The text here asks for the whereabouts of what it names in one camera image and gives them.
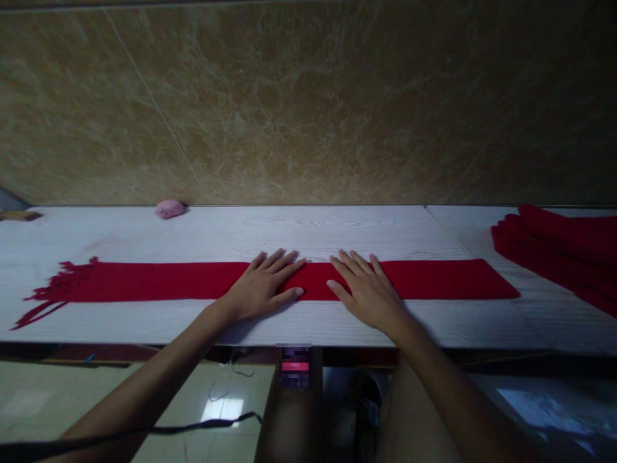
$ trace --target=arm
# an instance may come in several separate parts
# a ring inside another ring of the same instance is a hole
[[[334,281],[328,286],[360,321],[381,330],[404,353],[443,419],[463,459],[469,462],[543,461],[526,436],[434,343],[405,310],[374,255],[373,267],[351,251],[330,261],[352,293]]]
[[[229,292],[198,315],[176,339],[128,377],[65,432],[61,439],[154,426],[186,378],[219,336],[235,323],[266,315],[299,297],[292,288],[275,295],[276,288],[305,263],[290,264],[298,255],[283,250],[264,260],[260,253]],[[129,462],[146,434],[110,442],[54,458],[54,462]]]

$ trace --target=finger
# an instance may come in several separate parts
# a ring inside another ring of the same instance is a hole
[[[344,304],[344,306],[349,309],[350,304],[353,302],[353,297],[351,296],[350,293],[348,293],[345,290],[343,285],[341,285],[340,283],[337,283],[334,280],[328,280],[328,282],[326,284],[332,290],[334,295],[336,297],[338,297],[338,299],[341,300],[341,302]]]
[[[262,270],[270,268],[270,266],[274,264],[278,259],[280,259],[284,253],[285,253],[285,250],[283,248],[280,248],[277,252],[275,252],[270,257],[268,257],[265,261],[263,261],[262,264],[258,268]]]
[[[268,271],[271,273],[278,272],[279,270],[281,270],[281,268],[287,266],[288,263],[293,262],[297,256],[298,256],[298,251],[291,251],[289,254],[280,258],[274,264],[272,264],[270,268],[268,269]]]
[[[349,284],[350,281],[353,280],[354,274],[351,270],[345,267],[345,265],[340,260],[338,260],[334,256],[330,256],[330,262],[332,263],[334,268],[336,268],[336,271],[340,273],[341,276],[345,279],[347,284]]]
[[[352,259],[351,257],[349,257],[347,255],[347,253],[343,250],[339,250],[339,256],[341,256],[341,260],[343,261],[343,264],[345,264],[349,270],[352,271],[352,273],[354,275],[356,275],[357,277],[361,276],[363,273],[365,273],[360,266],[358,265],[358,263]]]
[[[255,270],[257,267],[259,267],[259,264],[261,263],[261,261],[264,258],[264,252],[261,251],[257,257],[255,257],[253,259],[253,261],[250,263],[249,267],[247,268],[247,270]]]
[[[279,295],[276,295],[272,298],[272,302],[276,307],[280,307],[284,304],[289,304],[290,302],[295,301],[301,295],[304,294],[304,289],[302,288],[291,288]]]
[[[282,282],[284,282],[285,280],[287,280],[289,277],[291,277],[295,272],[297,272],[298,270],[300,270],[302,268],[302,266],[304,264],[307,263],[306,259],[300,259],[297,262],[294,262],[291,265],[288,265],[287,267],[279,270],[279,272],[277,272],[275,274],[276,279],[278,281],[279,284],[281,284]]]
[[[360,256],[356,251],[349,251],[349,254],[352,255],[353,259],[358,263],[360,268],[369,274],[373,274],[373,269],[371,266]]]
[[[373,264],[373,270],[375,271],[375,274],[380,277],[386,277],[386,272],[384,272],[384,270],[381,268],[381,264],[377,260],[377,257],[375,257],[375,254],[371,254],[369,258],[371,259],[371,264]]]

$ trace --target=cable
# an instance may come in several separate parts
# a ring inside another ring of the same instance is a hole
[[[261,415],[258,415],[255,412],[249,412],[241,415],[234,420],[212,419],[198,423],[188,424],[186,426],[155,426],[152,428],[121,431],[118,433],[101,436],[81,437],[79,439],[11,442],[9,444],[0,444],[0,461],[30,463],[42,460],[44,458],[61,455],[70,451],[92,447],[97,444],[107,442],[109,440],[122,439],[132,434],[148,433],[158,435],[173,435],[184,433],[187,431],[193,431],[196,429],[229,428],[234,423],[244,421],[252,417],[257,418],[259,424],[262,423]]]
[[[219,368],[217,369],[217,373],[214,375],[214,378],[212,379],[212,383],[210,383],[210,389],[208,389],[208,400],[210,402],[216,402],[221,400],[222,398],[226,397],[230,392],[231,392],[231,377],[229,378],[229,383],[227,384],[227,388],[225,389],[225,392],[223,395],[220,395],[218,397],[212,398],[212,389],[214,388],[215,383],[217,382],[217,379],[219,378],[219,373],[222,372],[226,367],[229,367],[229,369],[232,371],[232,373],[238,374],[240,376],[246,376],[246,377],[252,377],[253,375],[255,375],[255,371],[256,368],[253,367],[253,371],[251,373],[244,373],[241,372],[239,370],[235,370],[233,368],[233,358],[235,355],[235,350],[232,350],[231,352],[231,356],[229,357],[229,360],[227,361],[227,363],[223,363],[219,365]]]

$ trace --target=scarf fringe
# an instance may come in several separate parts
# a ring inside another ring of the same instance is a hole
[[[72,262],[60,262],[63,271],[49,279],[49,285],[36,288],[34,295],[24,300],[49,300],[58,302],[64,299],[62,295],[70,292],[73,288],[88,280],[94,267],[99,263],[97,257],[90,259],[89,264],[76,266]]]
[[[51,307],[53,304],[58,304],[58,305],[56,307],[48,310],[47,312],[45,312],[43,315],[39,315],[41,312],[45,311],[46,309]],[[54,313],[56,310],[64,307],[67,304],[68,304],[68,301],[65,301],[65,302],[59,302],[59,301],[43,302],[43,304],[38,305],[37,307],[32,309],[30,312],[26,313],[22,318],[17,320],[16,323],[15,323],[15,326],[11,328],[11,331],[18,330],[20,328],[23,328],[24,326],[28,326],[31,323],[37,322],[41,318],[47,317],[47,315],[50,315],[50,314]]]

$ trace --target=pink eraser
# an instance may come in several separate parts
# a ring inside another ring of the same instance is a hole
[[[182,215],[186,208],[180,201],[165,199],[156,205],[154,213],[162,219],[171,219],[176,215]]]

